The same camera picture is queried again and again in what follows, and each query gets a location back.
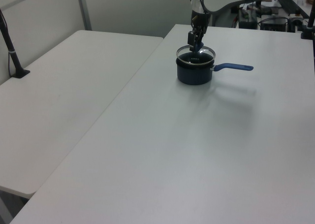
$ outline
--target blue handle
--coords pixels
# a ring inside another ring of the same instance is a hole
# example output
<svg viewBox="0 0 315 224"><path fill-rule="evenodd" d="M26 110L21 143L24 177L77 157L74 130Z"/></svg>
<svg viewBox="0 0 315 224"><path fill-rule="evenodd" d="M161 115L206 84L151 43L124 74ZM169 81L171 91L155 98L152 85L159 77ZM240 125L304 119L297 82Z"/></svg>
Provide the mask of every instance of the blue handle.
<svg viewBox="0 0 315 224"><path fill-rule="evenodd" d="M213 71L219 71L224 68L236 69L236 70L253 70L254 67L250 65L238 65L233 63L223 63L220 65L216 65Z"/></svg>

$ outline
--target white wall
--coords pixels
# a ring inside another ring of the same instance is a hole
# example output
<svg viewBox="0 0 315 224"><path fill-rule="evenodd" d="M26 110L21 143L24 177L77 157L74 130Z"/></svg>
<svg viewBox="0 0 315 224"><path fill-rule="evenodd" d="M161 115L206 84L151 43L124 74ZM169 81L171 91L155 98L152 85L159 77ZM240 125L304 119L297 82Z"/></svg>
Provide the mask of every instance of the white wall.
<svg viewBox="0 0 315 224"><path fill-rule="evenodd" d="M189 0L86 0L94 31L165 37L175 24L190 25Z"/></svg>
<svg viewBox="0 0 315 224"><path fill-rule="evenodd" d="M22 67L84 29L78 0L25 0L3 14ZM7 54L0 35L0 84L9 78Z"/></svg>

